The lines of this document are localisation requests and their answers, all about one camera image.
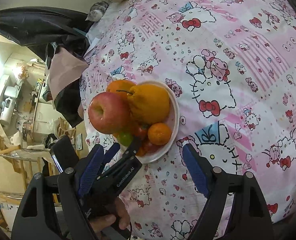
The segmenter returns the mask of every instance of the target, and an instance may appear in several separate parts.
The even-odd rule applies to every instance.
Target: green fruit
[[[126,147],[128,147],[131,144],[133,139],[134,138],[131,135],[131,133],[127,133],[127,132],[121,132],[117,137],[118,142]]]

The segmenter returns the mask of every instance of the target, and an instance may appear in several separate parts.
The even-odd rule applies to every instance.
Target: fruit stem
[[[116,92],[126,92],[130,95],[133,95],[134,93],[133,92],[130,92],[130,91],[127,91],[127,90],[116,90]]]

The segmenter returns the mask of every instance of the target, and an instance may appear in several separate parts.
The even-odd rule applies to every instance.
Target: bed
[[[88,37],[98,38],[80,81],[89,147],[114,142],[87,114],[113,80],[164,82],[180,108],[168,154],[145,164],[120,196],[135,236],[191,232],[206,199],[182,159],[186,143],[226,172],[254,173],[274,223],[296,210],[296,13],[287,0],[129,0],[111,5]]]

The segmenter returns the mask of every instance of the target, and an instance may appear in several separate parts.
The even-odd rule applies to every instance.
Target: red apple
[[[130,120],[128,103],[112,92],[102,92],[90,102],[88,116],[92,126],[101,133],[121,131]]]

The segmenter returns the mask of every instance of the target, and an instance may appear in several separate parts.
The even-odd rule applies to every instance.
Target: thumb
[[[95,233],[102,231],[104,228],[111,226],[116,220],[114,215],[107,215],[103,217],[98,217],[90,221],[91,227]]]

